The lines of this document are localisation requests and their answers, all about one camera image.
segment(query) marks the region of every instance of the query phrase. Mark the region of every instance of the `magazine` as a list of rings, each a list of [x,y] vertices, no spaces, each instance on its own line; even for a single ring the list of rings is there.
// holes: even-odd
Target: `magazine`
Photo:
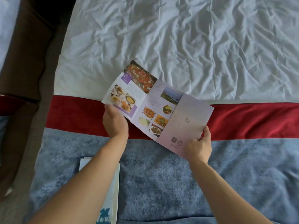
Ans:
[[[80,159],[79,171],[91,160],[91,157]],[[100,210],[96,224],[116,224],[118,207],[118,186],[119,186],[119,168],[115,171],[113,180],[107,192],[103,207]]]
[[[184,157],[184,146],[199,139],[214,108],[144,70],[135,61],[110,86],[102,102],[112,104],[137,128]]]

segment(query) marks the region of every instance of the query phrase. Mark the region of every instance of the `hand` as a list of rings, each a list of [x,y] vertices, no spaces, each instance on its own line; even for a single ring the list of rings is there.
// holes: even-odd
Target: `hand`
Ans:
[[[208,126],[204,127],[204,137],[201,137],[199,141],[192,139],[185,147],[185,154],[187,161],[193,162],[196,160],[207,163],[212,152],[211,146],[211,132]]]
[[[112,105],[105,105],[105,112],[103,115],[103,125],[109,134],[110,138],[121,136],[128,139],[129,126],[128,122],[123,117],[118,109]]]

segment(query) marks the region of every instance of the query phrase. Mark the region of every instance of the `floor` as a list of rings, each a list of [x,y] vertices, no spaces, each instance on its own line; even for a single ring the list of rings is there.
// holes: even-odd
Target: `floor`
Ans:
[[[39,81],[41,101],[33,117],[24,156],[13,184],[13,192],[0,203],[0,223],[22,223],[27,211],[28,191],[34,177],[34,163],[42,142],[47,113],[53,96],[55,69],[61,51],[70,13],[61,18],[61,24],[49,45],[46,54],[46,68]]]

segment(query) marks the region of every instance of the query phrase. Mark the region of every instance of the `qr code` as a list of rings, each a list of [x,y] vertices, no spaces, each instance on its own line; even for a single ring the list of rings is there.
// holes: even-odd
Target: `qr code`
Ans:
[[[176,143],[176,141],[177,141],[177,138],[172,137],[171,142]]]

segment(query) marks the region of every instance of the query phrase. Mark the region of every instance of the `white bed sheet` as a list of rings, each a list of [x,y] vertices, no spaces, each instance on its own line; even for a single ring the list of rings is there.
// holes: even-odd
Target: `white bed sheet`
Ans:
[[[19,6],[20,0],[0,0],[0,72],[16,25]]]
[[[77,0],[54,94],[101,100],[136,60],[213,103],[299,102],[298,0]]]

